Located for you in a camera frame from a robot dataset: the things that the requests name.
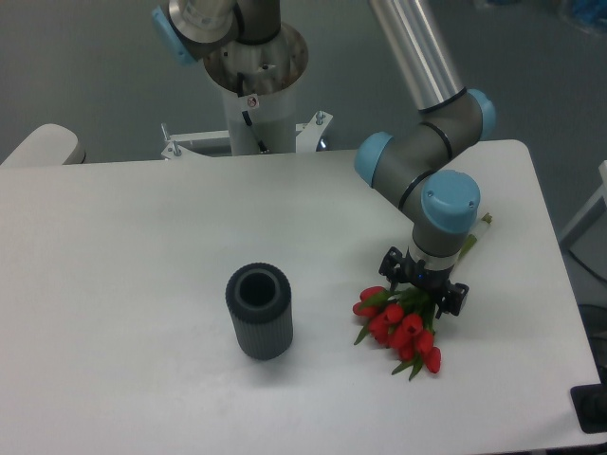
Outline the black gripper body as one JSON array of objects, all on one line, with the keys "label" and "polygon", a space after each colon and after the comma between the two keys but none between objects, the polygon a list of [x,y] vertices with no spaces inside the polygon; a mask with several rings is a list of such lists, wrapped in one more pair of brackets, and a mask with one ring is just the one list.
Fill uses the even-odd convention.
[{"label": "black gripper body", "polygon": [[400,282],[428,293],[447,293],[455,263],[455,256],[437,258],[406,253],[400,265]]}]

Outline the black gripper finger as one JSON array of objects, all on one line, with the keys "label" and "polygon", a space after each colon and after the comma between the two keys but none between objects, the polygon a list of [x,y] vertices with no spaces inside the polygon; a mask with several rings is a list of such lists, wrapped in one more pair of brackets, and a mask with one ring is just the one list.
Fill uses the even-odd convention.
[{"label": "black gripper finger", "polygon": [[469,286],[460,282],[447,281],[439,293],[436,301],[437,309],[435,318],[440,319],[443,315],[458,317],[464,308],[469,294]]},{"label": "black gripper finger", "polygon": [[400,284],[407,282],[405,258],[398,248],[392,246],[386,252],[378,273],[388,281],[391,291],[395,291]]}]

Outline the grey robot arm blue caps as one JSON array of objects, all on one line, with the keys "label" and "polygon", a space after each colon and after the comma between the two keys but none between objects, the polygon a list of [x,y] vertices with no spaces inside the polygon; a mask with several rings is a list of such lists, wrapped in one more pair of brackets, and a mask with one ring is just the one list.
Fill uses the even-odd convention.
[{"label": "grey robot arm blue caps", "polygon": [[[458,315],[469,289],[450,275],[476,220],[480,190],[448,164],[487,137],[495,109],[484,93],[461,83],[426,2],[374,1],[370,8],[421,117],[403,138],[369,136],[355,157],[360,178],[413,223],[407,250],[389,250],[379,272],[391,286],[428,292],[437,315]],[[202,63],[228,94],[235,155],[295,151],[286,93],[303,75],[308,53],[278,2],[167,1],[152,20],[180,63]]]}]

